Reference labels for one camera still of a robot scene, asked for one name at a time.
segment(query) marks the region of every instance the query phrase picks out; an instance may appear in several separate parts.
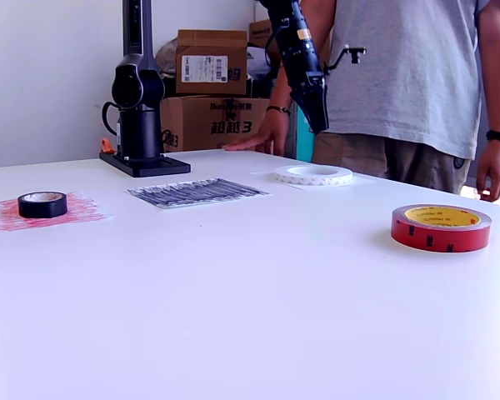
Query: double-sided tape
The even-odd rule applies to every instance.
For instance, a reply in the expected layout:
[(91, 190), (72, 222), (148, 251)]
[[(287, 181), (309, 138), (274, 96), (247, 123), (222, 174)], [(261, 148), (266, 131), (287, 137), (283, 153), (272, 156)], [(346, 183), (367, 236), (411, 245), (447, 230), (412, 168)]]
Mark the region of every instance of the double-sided tape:
[(63, 193), (35, 192), (18, 198), (18, 214), (24, 218), (55, 218), (67, 211), (67, 195)]
[(352, 182), (352, 171), (327, 165), (295, 165), (274, 171), (274, 178), (282, 183), (303, 186), (343, 186)]
[(492, 220), (466, 208), (419, 204), (392, 213), (391, 236), (410, 248), (465, 253), (489, 244)]

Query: bracelet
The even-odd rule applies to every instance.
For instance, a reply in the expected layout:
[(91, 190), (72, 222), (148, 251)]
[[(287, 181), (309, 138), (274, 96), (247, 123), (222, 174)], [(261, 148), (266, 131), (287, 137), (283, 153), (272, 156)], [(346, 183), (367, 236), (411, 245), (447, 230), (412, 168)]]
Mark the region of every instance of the bracelet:
[(289, 117), (291, 117), (291, 112), (289, 111), (288, 108), (285, 108), (285, 107), (279, 107), (279, 106), (268, 106), (267, 107), (267, 111), (268, 110), (276, 110), (282, 114), (287, 114)]

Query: paper sheet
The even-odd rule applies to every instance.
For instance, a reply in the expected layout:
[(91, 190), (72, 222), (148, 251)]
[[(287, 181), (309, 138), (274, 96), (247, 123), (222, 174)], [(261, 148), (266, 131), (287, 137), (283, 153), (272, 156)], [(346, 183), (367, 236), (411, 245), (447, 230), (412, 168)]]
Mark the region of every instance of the paper sheet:
[(18, 215), (18, 200), (0, 202), (0, 233), (29, 228), (44, 228), (64, 223), (86, 223), (110, 218), (98, 204), (83, 193), (67, 194), (68, 212), (51, 219), (27, 219)]
[(221, 178), (128, 189), (128, 193), (159, 208), (220, 203), (269, 193)]

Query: yellow tape core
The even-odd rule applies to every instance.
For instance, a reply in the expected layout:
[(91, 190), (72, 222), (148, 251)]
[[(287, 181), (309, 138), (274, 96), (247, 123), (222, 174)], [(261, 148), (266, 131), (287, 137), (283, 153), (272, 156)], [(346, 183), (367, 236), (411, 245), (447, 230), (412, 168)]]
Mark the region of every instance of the yellow tape core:
[(468, 211), (450, 207), (420, 207), (406, 211), (406, 218), (433, 227), (471, 227), (480, 217)]

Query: khaki shorts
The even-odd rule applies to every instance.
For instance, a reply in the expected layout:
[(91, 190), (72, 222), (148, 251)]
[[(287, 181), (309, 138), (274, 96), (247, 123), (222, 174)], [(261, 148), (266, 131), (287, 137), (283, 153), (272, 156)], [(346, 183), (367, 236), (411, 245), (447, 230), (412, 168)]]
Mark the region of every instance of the khaki shorts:
[(425, 144), (358, 133), (319, 133), (312, 162), (456, 194), (470, 168), (470, 160)]

